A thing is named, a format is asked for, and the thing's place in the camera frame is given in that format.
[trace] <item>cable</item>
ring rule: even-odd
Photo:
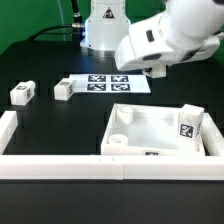
[[[38,36],[42,35],[43,33],[50,31],[50,30],[56,30],[56,29],[64,29],[64,28],[72,28],[72,24],[65,24],[65,25],[59,25],[59,26],[51,26],[45,29],[40,30],[36,34],[32,35],[29,37],[27,40],[28,41],[34,41]]]
[[[73,9],[73,20],[75,23],[82,23],[82,16],[79,12],[78,3],[76,0],[71,0],[72,3],[72,9]]]
[[[61,7],[61,1],[60,0],[57,0],[57,3],[58,3],[58,8],[59,8],[60,16],[61,16],[61,24],[64,25],[65,24],[65,20],[64,20],[63,10],[62,10],[62,7]]]

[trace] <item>white block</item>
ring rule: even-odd
[[[35,95],[36,85],[33,81],[20,82],[11,92],[12,105],[25,106]]]
[[[0,154],[2,154],[9,143],[18,125],[15,111],[6,111],[0,119]]]
[[[54,97],[56,100],[64,100],[67,101],[72,94],[74,93],[73,89],[75,87],[74,79],[62,79],[55,87],[54,87]]]
[[[184,105],[178,116],[178,149],[198,150],[204,108]]]

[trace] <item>white plastic part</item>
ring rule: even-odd
[[[33,81],[20,82],[11,92],[11,104],[25,106],[35,95],[36,85]]]
[[[126,110],[131,108],[131,122],[127,122],[125,113],[121,113],[124,108],[127,108]],[[179,108],[115,104],[101,144],[101,154],[204,156],[200,132],[194,150],[185,142],[183,145],[176,146],[180,110]],[[111,144],[111,136],[126,136],[128,144]],[[124,139],[121,137],[120,141],[115,139],[114,142],[116,141],[122,143]]]
[[[108,140],[110,145],[125,146],[128,145],[128,137],[121,134],[111,135]]]
[[[81,51],[102,57],[114,56],[120,41],[128,34],[129,25],[125,0],[91,0]]]
[[[132,107],[118,107],[117,108],[117,122],[120,124],[129,125],[133,121],[134,110]]]
[[[185,104],[178,115],[178,149],[197,150],[201,138],[204,108]]]
[[[54,87],[54,97],[55,100],[64,100],[67,101],[72,94],[74,93],[73,89],[75,88],[75,79],[62,79],[55,87]]]
[[[204,114],[201,134],[211,156],[224,156],[224,138],[209,114]]]
[[[15,111],[5,111],[0,118],[0,154],[2,154],[9,143],[18,125]]]
[[[153,68],[152,78],[164,77],[162,65],[211,57],[223,39],[223,33],[215,35],[223,24],[223,4],[213,0],[168,0],[164,12],[130,26],[129,35],[115,52],[117,68]]]

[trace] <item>white box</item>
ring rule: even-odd
[[[33,81],[20,82],[11,92],[12,105],[25,106],[35,95],[36,85]]]
[[[179,149],[197,150],[200,142],[201,123],[204,108],[184,105],[178,115],[178,134],[176,145]]]
[[[179,108],[114,104],[101,144],[102,155],[204,156],[199,133],[195,150],[176,146]]]
[[[74,93],[74,79],[62,79],[55,87],[54,87],[54,96],[55,100],[64,100],[67,101],[72,94]]]

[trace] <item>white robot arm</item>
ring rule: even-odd
[[[224,0],[165,3],[164,12],[130,26],[115,52],[119,70],[152,68],[149,76],[164,77],[167,65],[207,59],[219,48]]]

